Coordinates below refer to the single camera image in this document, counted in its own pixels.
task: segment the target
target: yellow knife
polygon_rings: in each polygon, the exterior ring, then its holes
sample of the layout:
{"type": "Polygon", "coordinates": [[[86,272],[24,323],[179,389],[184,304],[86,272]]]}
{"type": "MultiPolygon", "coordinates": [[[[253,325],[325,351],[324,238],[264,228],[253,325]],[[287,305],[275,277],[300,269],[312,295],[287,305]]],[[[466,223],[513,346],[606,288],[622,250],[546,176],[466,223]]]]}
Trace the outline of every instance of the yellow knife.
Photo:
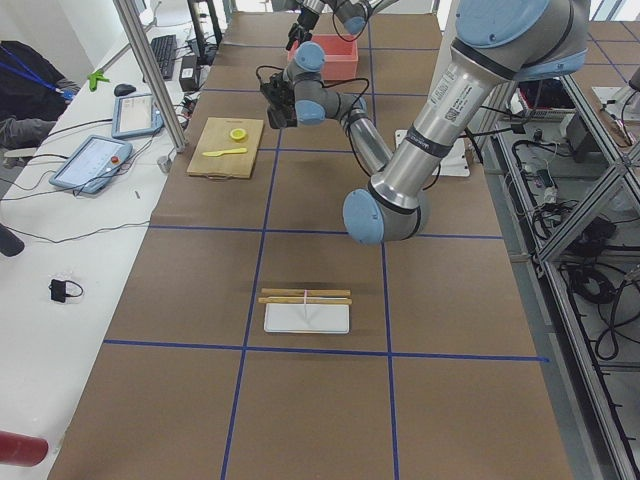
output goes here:
{"type": "Polygon", "coordinates": [[[216,150],[214,152],[202,152],[205,157],[219,157],[220,155],[226,155],[227,153],[247,153],[245,147],[230,148],[229,150],[216,150]]]}

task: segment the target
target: blue framed device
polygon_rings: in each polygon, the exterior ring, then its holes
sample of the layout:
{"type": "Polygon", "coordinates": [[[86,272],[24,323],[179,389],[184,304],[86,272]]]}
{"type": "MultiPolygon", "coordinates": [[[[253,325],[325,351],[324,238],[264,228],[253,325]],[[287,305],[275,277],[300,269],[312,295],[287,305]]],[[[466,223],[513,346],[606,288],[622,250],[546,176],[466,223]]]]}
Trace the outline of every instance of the blue framed device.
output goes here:
{"type": "Polygon", "coordinates": [[[111,126],[113,138],[154,135],[163,125],[162,115],[151,94],[116,97],[111,126]]]}
{"type": "Polygon", "coordinates": [[[91,135],[49,179],[49,183],[78,193],[96,193],[109,183],[132,150],[128,142],[91,135]]]}

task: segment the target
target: wooden stick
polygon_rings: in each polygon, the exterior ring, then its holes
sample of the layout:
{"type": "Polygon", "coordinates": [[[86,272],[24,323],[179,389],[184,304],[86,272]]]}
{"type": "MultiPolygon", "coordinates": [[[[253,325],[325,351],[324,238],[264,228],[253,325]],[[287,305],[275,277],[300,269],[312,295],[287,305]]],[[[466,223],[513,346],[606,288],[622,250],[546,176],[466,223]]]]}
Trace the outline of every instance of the wooden stick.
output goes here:
{"type": "MultiPolygon", "coordinates": [[[[304,303],[302,297],[259,297],[258,303],[282,303],[298,304],[304,303]]],[[[350,298],[307,298],[307,305],[351,305],[350,298]]]]}
{"type": "MultiPolygon", "coordinates": [[[[264,295],[304,296],[304,288],[263,288],[264,295]]],[[[307,290],[307,297],[350,297],[351,290],[307,290]]]]}

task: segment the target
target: black keyboard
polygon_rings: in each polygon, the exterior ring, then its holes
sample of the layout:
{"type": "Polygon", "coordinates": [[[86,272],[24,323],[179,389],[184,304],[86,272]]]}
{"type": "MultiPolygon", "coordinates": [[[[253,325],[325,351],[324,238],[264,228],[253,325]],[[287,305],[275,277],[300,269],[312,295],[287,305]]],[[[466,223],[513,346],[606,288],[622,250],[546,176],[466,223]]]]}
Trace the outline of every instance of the black keyboard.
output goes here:
{"type": "Polygon", "coordinates": [[[151,50],[156,57],[164,80],[169,80],[173,77],[177,48],[178,42],[175,35],[164,35],[151,40],[151,50]]]}

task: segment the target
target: red crate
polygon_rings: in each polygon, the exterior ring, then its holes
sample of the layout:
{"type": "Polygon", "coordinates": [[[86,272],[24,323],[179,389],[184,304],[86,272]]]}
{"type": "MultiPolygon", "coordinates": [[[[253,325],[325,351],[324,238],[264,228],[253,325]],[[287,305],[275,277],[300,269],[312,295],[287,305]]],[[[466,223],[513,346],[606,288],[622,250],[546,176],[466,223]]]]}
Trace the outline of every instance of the red crate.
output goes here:
{"type": "MultiPolygon", "coordinates": [[[[354,40],[353,35],[343,35],[347,40],[354,40]]],[[[314,35],[311,41],[322,47],[325,53],[325,64],[322,68],[324,80],[349,80],[356,76],[358,69],[358,44],[356,41],[346,42],[338,35],[314,35]]],[[[289,51],[291,61],[298,48],[298,43],[289,51]]]]}

